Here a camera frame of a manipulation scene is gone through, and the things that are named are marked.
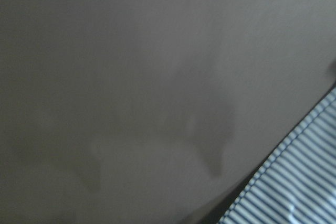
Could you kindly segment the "navy white striped polo shirt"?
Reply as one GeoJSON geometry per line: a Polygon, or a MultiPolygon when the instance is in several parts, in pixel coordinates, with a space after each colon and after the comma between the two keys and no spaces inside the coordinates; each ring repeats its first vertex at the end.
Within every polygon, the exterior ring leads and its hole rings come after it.
{"type": "Polygon", "coordinates": [[[220,223],[335,223],[335,89],[253,174],[220,223]]]}

